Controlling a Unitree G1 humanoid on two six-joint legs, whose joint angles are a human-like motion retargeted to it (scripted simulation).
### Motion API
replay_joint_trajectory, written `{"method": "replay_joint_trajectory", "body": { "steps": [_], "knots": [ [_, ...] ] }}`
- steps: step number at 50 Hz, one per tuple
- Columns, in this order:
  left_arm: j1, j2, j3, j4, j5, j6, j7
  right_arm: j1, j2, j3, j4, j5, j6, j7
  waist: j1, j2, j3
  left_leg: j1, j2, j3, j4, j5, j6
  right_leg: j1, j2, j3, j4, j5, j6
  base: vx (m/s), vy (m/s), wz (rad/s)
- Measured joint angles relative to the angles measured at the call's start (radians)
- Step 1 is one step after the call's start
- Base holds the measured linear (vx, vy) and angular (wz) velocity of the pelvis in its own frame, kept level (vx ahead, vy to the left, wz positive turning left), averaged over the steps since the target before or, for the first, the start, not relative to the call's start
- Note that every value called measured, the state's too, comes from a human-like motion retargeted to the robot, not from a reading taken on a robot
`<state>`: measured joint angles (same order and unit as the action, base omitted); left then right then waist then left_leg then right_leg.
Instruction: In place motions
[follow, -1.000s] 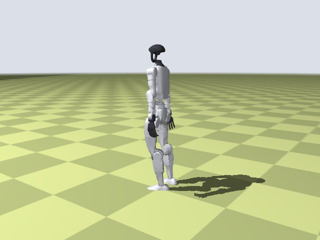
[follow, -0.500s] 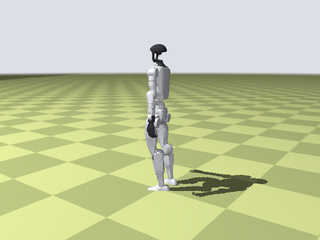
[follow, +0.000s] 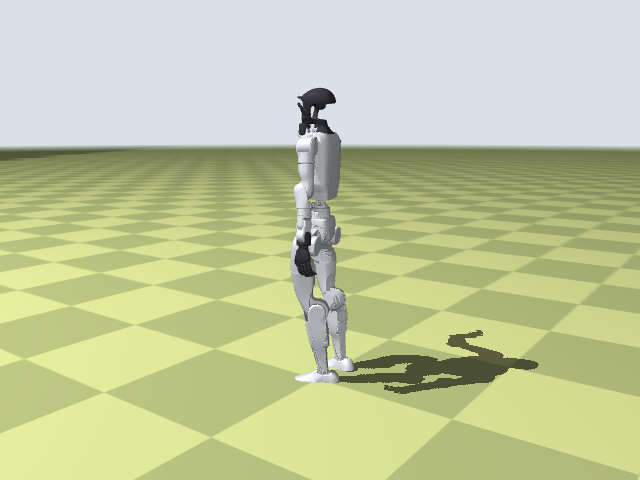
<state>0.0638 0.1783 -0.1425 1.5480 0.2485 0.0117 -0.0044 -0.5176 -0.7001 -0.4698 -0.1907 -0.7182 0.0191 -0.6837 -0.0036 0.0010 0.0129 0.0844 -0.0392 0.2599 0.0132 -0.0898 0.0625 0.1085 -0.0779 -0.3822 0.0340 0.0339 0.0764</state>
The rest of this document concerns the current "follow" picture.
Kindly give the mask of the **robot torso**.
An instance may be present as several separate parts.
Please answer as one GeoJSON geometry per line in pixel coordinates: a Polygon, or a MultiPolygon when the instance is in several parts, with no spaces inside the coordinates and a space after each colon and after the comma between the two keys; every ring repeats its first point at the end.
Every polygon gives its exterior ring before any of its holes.
{"type": "Polygon", "coordinates": [[[335,134],[327,134],[316,132],[317,129],[312,128],[311,132],[304,136],[316,136],[318,144],[318,151],[314,157],[314,194],[308,200],[317,200],[312,203],[312,228],[319,230],[321,242],[325,244],[335,234],[335,216],[330,215],[330,207],[326,204],[326,200],[337,197],[340,181],[341,143],[336,132],[334,132],[335,134]]]}

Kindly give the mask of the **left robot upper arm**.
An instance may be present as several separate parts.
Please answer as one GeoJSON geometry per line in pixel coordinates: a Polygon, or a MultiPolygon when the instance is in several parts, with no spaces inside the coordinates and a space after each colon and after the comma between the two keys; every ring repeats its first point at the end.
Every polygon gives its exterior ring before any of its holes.
{"type": "Polygon", "coordinates": [[[316,136],[304,137],[296,142],[298,173],[301,178],[301,182],[299,184],[305,186],[308,199],[310,199],[314,194],[314,157],[317,154],[317,151],[318,144],[316,136]]]}

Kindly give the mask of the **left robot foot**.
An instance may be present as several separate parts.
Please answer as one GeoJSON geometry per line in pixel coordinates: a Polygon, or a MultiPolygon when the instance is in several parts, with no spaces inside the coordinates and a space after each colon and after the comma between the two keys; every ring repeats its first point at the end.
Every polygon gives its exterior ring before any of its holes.
{"type": "MultiPolygon", "coordinates": [[[[326,373],[326,372],[323,372],[323,373],[326,373]]],[[[327,375],[323,375],[323,374],[320,375],[318,374],[318,369],[309,373],[297,375],[295,376],[295,380],[301,381],[301,382],[312,382],[312,383],[318,383],[318,382],[337,383],[340,381],[339,376],[335,370],[328,370],[327,375]]]]}

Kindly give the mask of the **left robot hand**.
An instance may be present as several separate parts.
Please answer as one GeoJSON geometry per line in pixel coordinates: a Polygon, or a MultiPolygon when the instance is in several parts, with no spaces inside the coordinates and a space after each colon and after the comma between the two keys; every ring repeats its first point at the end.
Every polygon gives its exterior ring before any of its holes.
{"type": "Polygon", "coordinates": [[[308,246],[311,245],[310,232],[305,233],[304,243],[300,243],[297,241],[296,245],[298,245],[299,248],[296,251],[294,262],[295,262],[295,265],[297,266],[298,272],[301,275],[304,275],[305,277],[311,277],[311,276],[317,275],[317,273],[315,273],[312,270],[311,263],[310,263],[310,253],[308,250],[308,246]]]}

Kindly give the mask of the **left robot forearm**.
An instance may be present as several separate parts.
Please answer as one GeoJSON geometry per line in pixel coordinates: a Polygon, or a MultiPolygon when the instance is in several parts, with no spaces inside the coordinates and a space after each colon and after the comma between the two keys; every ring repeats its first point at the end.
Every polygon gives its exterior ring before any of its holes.
{"type": "Polygon", "coordinates": [[[311,209],[313,204],[310,203],[311,201],[308,201],[306,188],[302,184],[295,186],[294,197],[296,201],[297,215],[299,215],[297,216],[296,223],[296,239],[298,242],[304,243],[304,236],[306,232],[310,232],[312,238],[311,209]]]}

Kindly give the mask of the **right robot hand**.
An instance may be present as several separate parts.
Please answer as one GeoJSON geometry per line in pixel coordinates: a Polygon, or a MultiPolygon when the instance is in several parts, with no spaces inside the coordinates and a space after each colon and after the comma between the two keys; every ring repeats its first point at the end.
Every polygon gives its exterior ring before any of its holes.
{"type": "MultiPolygon", "coordinates": [[[[297,96],[297,98],[302,100],[302,96],[297,96]]],[[[303,107],[302,105],[298,102],[298,106],[301,110],[302,113],[302,123],[299,124],[299,134],[300,135],[304,135],[306,133],[306,127],[310,129],[311,125],[307,122],[306,120],[306,104],[303,102],[303,107]]],[[[310,116],[311,116],[311,112],[310,112],[310,116]]]]}

